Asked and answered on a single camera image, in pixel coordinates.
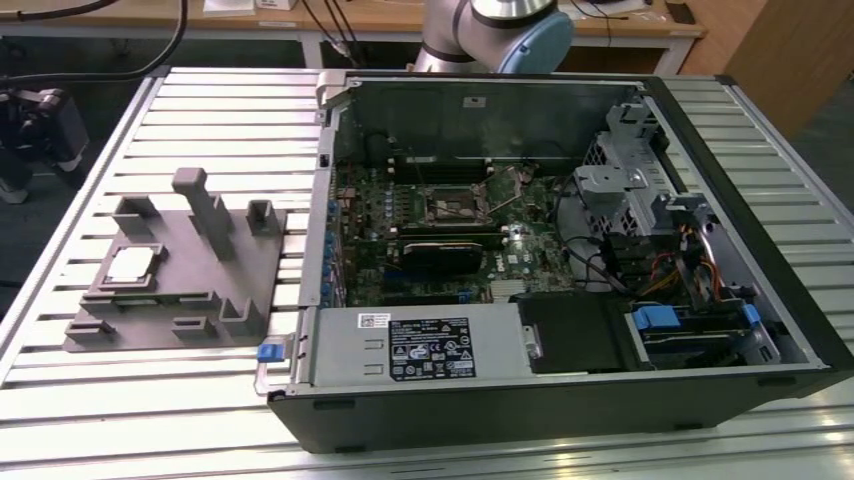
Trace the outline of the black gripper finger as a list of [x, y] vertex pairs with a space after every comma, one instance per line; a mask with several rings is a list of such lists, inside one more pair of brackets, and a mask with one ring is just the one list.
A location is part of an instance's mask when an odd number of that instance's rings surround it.
[[32, 115], [35, 145], [59, 171], [72, 173], [89, 137], [71, 94], [61, 89], [39, 91]]
[[25, 124], [31, 120], [29, 102], [21, 91], [1, 90], [1, 169], [21, 170], [33, 159]]

